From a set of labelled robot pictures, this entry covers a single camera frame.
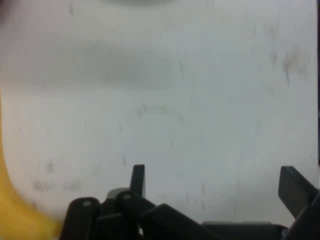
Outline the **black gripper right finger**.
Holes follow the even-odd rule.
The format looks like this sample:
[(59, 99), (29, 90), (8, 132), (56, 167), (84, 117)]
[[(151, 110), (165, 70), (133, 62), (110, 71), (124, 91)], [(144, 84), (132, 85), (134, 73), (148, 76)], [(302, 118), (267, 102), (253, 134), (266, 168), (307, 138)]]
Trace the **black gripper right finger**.
[(278, 196), (294, 217), (284, 240), (318, 240), (320, 238), (320, 190), (293, 166), (282, 166)]

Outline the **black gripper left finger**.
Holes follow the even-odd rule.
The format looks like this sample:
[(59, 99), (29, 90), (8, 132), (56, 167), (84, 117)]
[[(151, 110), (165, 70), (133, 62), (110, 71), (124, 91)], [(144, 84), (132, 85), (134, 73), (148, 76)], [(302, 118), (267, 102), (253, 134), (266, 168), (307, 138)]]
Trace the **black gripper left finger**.
[(213, 240), (215, 235), (167, 204), (144, 197), (145, 166), (133, 166), (128, 188), (113, 189), (101, 203), (93, 197), (73, 200), (61, 240)]

